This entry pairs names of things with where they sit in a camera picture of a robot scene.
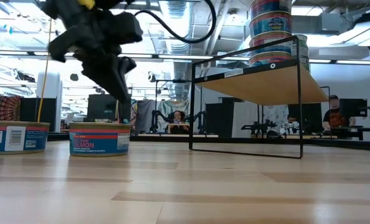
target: tapestry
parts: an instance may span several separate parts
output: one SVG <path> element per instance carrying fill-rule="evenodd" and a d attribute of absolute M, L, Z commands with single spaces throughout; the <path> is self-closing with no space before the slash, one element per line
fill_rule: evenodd
<path fill-rule="evenodd" d="M 20 96 L 0 96 L 0 121 L 20 121 L 20 114 Z"/>
<path fill-rule="evenodd" d="M 174 111 L 182 111 L 185 113 L 185 116 L 189 116 L 191 111 L 191 104 L 189 100 L 185 101 L 173 101 L 173 100 L 166 100 L 161 101 L 158 110 L 163 114 L 163 116 L 167 117 L 170 113 Z M 165 132 L 168 123 L 163 120 L 163 118 L 158 118 L 158 131 Z"/>
<path fill-rule="evenodd" d="M 138 102 L 134 99 L 131 99 L 131 129 L 135 130 L 135 123 L 136 123 L 136 112 L 138 111 Z"/>
<path fill-rule="evenodd" d="M 287 116 L 289 114 L 288 106 L 287 105 L 278 105 L 278 106 L 264 106 L 264 119 L 269 119 L 273 121 L 278 126 L 275 128 L 279 130 L 281 124 L 287 122 Z"/>

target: can label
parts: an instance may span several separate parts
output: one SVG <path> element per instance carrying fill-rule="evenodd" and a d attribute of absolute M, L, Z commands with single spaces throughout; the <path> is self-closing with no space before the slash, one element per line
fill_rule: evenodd
<path fill-rule="evenodd" d="M 307 58 L 301 58 L 300 65 L 304 66 L 307 71 L 310 71 L 310 61 Z"/>
<path fill-rule="evenodd" d="M 129 145 L 129 129 L 70 130 L 71 154 L 124 154 Z"/>
<path fill-rule="evenodd" d="M 285 13 L 270 12 L 259 16 L 250 23 L 252 37 L 272 31 L 292 33 L 292 17 Z"/>
<path fill-rule="evenodd" d="M 300 58 L 308 58 L 309 52 L 308 47 L 300 47 Z M 297 56 L 297 47 L 295 45 L 292 47 L 292 55 Z"/>
<path fill-rule="evenodd" d="M 48 128 L 0 127 L 0 152 L 44 150 Z"/>
<path fill-rule="evenodd" d="M 255 67 L 259 65 L 266 65 L 270 63 L 276 63 L 276 62 L 281 62 L 284 60 L 290 59 L 291 56 L 287 55 L 258 55 L 255 58 L 252 58 L 249 60 L 249 66 L 250 67 Z"/>
<path fill-rule="evenodd" d="M 258 45 L 262 45 L 262 44 L 267 44 L 267 43 L 271 43 L 271 42 L 281 40 L 281 39 L 284 39 L 284 38 L 286 38 L 286 37 L 283 36 L 283 34 L 282 35 L 273 35 L 272 37 L 268 37 L 268 36 L 261 36 L 259 38 L 256 37 L 255 40 L 252 40 L 250 46 L 253 47 L 253 46 L 258 46 Z M 285 52 L 285 53 L 291 54 L 292 53 L 292 42 L 288 41 L 288 42 L 285 42 L 285 43 L 282 43 L 282 44 L 275 44 L 275 45 L 272 45 L 272 46 L 269 46 L 269 47 L 264 47 L 262 49 L 254 50 L 252 52 L 252 55 L 261 54 L 261 53 L 265 53 L 265 52 Z"/>
<path fill-rule="evenodd" d="M 291 13 L 291 0 L 254 0 L 250 5 L 250 17 L 253 19 L 263 13 L 285 11 Z"/>

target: tin can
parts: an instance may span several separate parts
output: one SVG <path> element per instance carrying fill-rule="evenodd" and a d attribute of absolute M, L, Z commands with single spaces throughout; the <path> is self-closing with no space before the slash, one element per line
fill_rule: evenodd
<path fill-rule="evenodd" d="M 250 47 L 255 47 L 262 44 L 271 43 L 273 41 L 285 39 L 291 37 L 292 35 L 288 32 L 283 31 L 275 31 L 275 32 L 267 32 L 264 34 L 260 34 L 252 38 L 250 41 Z M 261 54 L 265 52 L 285 52 L 288 54 L 292 53 L 292 41 L 288 41 L 282 44 L 276 44 L 269 47 L 264 47 L 262 49 L 252 51 L 252 55 Z"/>
<path fill-rule="evenodd" d="M 305 67 L 305 69 L 307 69 L 307 71 L 310 71 L 310 59 L 300 58 L 300 65 Z"/>
<path fill-rule="evenodd" d="M 254 55 L 249 60 L 249 66 L 266 65 L 270 63 L 277 63 L 292 58 L 291 54 L 285 52 L 266 52 L 258 55 Z"/>
<path fill-rule="evenodd" d="M 0 154 L 44 152 L 49 123 L 0 121 Z"/>
<path fill-rule="evenodd" d="M 70 123 L 70 155 L 122 156 L 130 145 L 129 124 Z"/>
<path fill-rule="evenodd" d="M 255 17 L 272 11 L 283 11 L 289 14 L 292 13 L 292 1 L 291 0 L 253 0 L 250 8 L 249 14 L 250 18 Z"/>
<path fill-rule="evenodd" d="M 309 50 L 307 45 L 307 36 L 305 35 L 296 35 L 298 37 L 300 44 L 300 58 L 309 58 Z M 297 44 L 295 41 L 292 43 L 292 55 L 297 56 Z"/>
<path fill-rule="evenodd" d="M 284 31 L 291 34 L 292 15 L 287 12 L 268 12 L 257 16 L 250 23 L 252 37 L 272 31 Z"/>

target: black cable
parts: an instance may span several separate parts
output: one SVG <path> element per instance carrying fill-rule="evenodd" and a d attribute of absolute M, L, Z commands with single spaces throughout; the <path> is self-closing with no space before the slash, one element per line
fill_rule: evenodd
<path fill-rule="evenodd" d="M 310 2 L 310 1 L 304 1 L 304 0 L 298 0 L 298 2 L 306 2 L 306 3 L 311 4 L 311 5 L 314 6 L 312 9 L 314 9 L 315 7 L 319 7 L 320 9 L 322 9 L 322 12 L 325 12 L 325 10 L 319 4 L 316 4 L 316 3 L 313 3 L 313 2 Z"/>
<path fill-rule="evenodd" d="M 354 23 L 352 21 L 349 21 L 343 14 L 340 14 L 340 15 L 345 19 L 345 21 L 350 22 L 350 23 Z"/>
<path fill-rule="evenodd" d="M 173 35 L 178 40 L 180 40 L 184 43 L 187 43 L 187 44 L 197 44 L 197 43 L 200 43 L 200 42 L 203 42 L 203 41 L 207 40 L 212 35 L 212 33 L 214 32 L 214 29 L 216 28 L 216 22 L 217 22 L 216 9 L 214 8 L 213 3 L 211 2 L 211 0 L 204 0 L 204 1 L 207 3 L 207 5 L 209 6 L 209 8 L 211 10 L 212 24 L 211 24 L 211 28 L 210 28 L 209 32 L 204 37 L 196 39 L 196 40 L 189 40 L 189 39 L 186 39 L 184 37 L 179 36 L 169 26 L 167 26 L 167 24 L 162 19 L 160 19 L 155 13 L 153 13 L 149 10 L 140 10 L 140 11 L 135 13 L 135 16 L 138 15 L 139 13 L 142 13 L 142 12 L 147 13 L 147 14 L 151 15 L 154 19 L 156 19 L 171 35 Z"/>

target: robotic arm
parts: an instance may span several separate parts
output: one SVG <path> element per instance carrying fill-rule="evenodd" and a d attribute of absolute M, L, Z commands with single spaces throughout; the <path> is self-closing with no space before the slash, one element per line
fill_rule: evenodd
<path fill-rule="evenodd" d="M 125 0 L 131 4 L 134 0 Z M 211 0 L 205 0 L 212 13 L 212 25 L 206 36 L 187 40 L 173 32 L 158 16 L 147 10 L 135 15 L 122 12 L 113 15 L 109 9 L 123 0 L 46 0 L 42 11 L 52 19 L 61 18 L 66 31 L 48 46 L 52 59 L 65 62 L 65 54 L 73 52 L 82 62 L 82 73 L 119 101 L 129 99 L 125 74 L 136 63 L 121 54 L 120 45 L 142 41 L 143 31 L 136 19 L 139 13 L 154 17 L 175 38 L 189 44 L 205 41 L 216 27 L 216 11 Z"/>
<path fill-rule="evenodd" d="M 195 122 L 199 118 L 199 122 L 197 124 L 197 128 L 199 130 L 199 134 L 204 134 L 206 132 L 206 111 L 200 111 L 193 117 L 193 122 Z M 186 121 L 191 122 L 191 117 L 188 116 Z"/>
<path fill-rule="evenodd" d="M 172 123 L 173 121 L 171 119 L 168 119 L 165 117 L 160 111 L 153 110 L 152 111 L 152 125 L 150 126 L 150 133 L 157 133 L 158 126 L 158 117 L 162 117 L 162 119 L 167 123 Z"/>

